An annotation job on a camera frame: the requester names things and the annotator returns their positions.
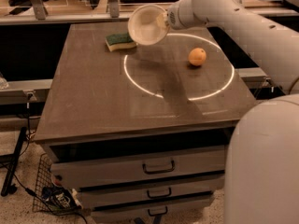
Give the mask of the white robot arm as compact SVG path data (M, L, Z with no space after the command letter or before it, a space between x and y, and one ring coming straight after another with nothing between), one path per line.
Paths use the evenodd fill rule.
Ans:
M299 224L299 34L240 0L179 0L157 22L176 30L222 29L256 64L239 75L282 90L235 127L226 160L224 224Z

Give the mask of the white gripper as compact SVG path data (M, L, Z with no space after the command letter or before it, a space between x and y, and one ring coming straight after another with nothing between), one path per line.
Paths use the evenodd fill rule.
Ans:
M169 7L167 13L159 14L156 22L161 28L170 25L175 30L204 26L205 22L196 15L200 9L200 0L179 0Z

